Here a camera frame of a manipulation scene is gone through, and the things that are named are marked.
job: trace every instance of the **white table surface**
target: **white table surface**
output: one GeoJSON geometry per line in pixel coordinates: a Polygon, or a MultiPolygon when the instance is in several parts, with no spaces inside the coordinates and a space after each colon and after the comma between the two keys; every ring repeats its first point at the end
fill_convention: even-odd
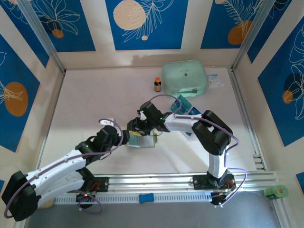
{"type": "MultiPolygon", "coordinates": [[[[101,128],[97,122],[100,118],[115,118],[125,129],[144,102],[164,93],[153,89],[154,79],[161,72],[161,67],[68,70],[40,166],[61,158],[95,135],[101,128]]],[[[255,171],[254,148],[243,125],[227,69],[206,68],[206,73],[218,74],[224,86],[208,88],[204,95],[187,99],[202,113],[212,110],[239,138],[241,144],[230,151],[228,166],[255,171]]],[[[162,112],[169,112],[172,102],[166,97],[153,100],[162,112]]],[[[197,139],[189,141],[180,132],[174,132],[159,136],[155,148],[121,146],[107,159],[88,168],[93,174],[177,173],[205,172],[208,165],[208,153],[197,139]]]]}

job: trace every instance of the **gray floor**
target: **gray floor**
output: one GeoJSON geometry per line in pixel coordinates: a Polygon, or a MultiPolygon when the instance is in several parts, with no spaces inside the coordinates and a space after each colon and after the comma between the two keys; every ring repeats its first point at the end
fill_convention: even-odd
{"type": "Polygon", "coordinates": [[[75,205],[37,210],[27,228],[279,228],[271,201],[261,193],[238,193],[224,208],[210,203],[105,204],[100,215],[75,205]]]}

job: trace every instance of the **paper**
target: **paper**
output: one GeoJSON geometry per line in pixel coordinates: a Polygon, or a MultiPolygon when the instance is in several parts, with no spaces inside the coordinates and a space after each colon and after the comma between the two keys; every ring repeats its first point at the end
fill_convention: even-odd
{"type": "Polygon", "coordinates": [[[212,89],[212,88],[224,86],[218,74],[207,75],[207,77],[208,77],[209,88],[212,89]]]}

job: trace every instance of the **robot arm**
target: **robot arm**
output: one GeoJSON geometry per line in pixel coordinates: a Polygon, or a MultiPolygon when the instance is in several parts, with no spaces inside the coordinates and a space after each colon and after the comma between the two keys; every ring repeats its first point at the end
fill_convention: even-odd
{"type": "Polygon", "coordinates": [[[219,189],[225,183],[227,169],[224,166],[226,147],[231,142],[231,137],[218,128],[212,131],[211,124],[199,120],[204,118],[210,122],[232,130],[221,121],[212,111],[206,111],[199,115],[175,115],[173,113],[162,114],[151,101],[144,103],[139,110],[138,116],[128,123],[128,130],[138,132],[142,136],[150,135],[151,130],[160,132],[181,131],[194,133],[205,150],[209,153],[208,181],[213,188],[219,189]]]}
{"type": "MultiPolygon", "coordinates": [[[[138,132],[142,136],[149,135],[153,129],[161,132],[194,133],[205,150],[209,152],[207,179],[197,177],[194,180],[197,182],[194,184],[194,188],[200,190],[225,188],[227,170],[224,166],[224,150],[230,144],[231,138],[218,128],[210,131],[211,124],[194,119],[195,117],[208,119],[211,123],[232,133],[231,129],[213,112],[206,111],[204,114],[196,116],[162,114],[151,102],[144,103],[137,112],[139,117],[131,120],[127,125],[127,130],[122,131],[122,144],[129,141],[129,131],[138,132]]],[[[3,192],[2,200],[8,205],[13,195],[16,195],[9,205],[9,210],[16,221],[21,221],[32,215],[43,203],[65,192],[73,190],[102,191],[99,189],[102,182],[104,191],[107,191],[108,180],[94,177],[86,166],[99,160],[104,155],[100,152],[110,151],[113,146],[119,144],[120,140],[121,136],[113,126],[105,126],[96,136],[81,142],[70,153],[54,163],[25,175],[21,171],[14,173],[3,192]]],[[[216,203],[224,200],[219,197],[216,199],[216,203]]]]}
{"type": "MultiPolygon", "coordinates": [[[[129,138],[129,131],[123,131],[122,144],[126,144],[129,138]]],[[[22,221],[32,215],[39,206],[63,193],[73,190],[87,192],[90,189],[99,191],[98,186],[95,188],[95,184],[107,180],[99,180],[94,177],[86,166],[103,156],[97,152],[109,151],[113,146],[119,144],[120,139],[121,136],[118,135],[117,130],[113,126],[107,125],[96,136],[81,142],[61,159],[25,175],[21,171],[14,173],[3,192],[2,200],[8,205],[14,193],[27,181],[33,179],[31,183],[22,188],[9,206],[14,219],[22,221]]]]}

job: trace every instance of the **small brown bottle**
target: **small brown bottle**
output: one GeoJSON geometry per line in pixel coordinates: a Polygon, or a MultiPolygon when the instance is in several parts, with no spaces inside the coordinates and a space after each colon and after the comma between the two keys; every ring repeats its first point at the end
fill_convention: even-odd
{"type": "Polygon", "coordinates": [[[159,92],[162,90],[162,82],[161,82],[161,78],[160,77],[156,77],[155,78],[155,82],[154,82],[154,90],[156,92],[159,92]]]}

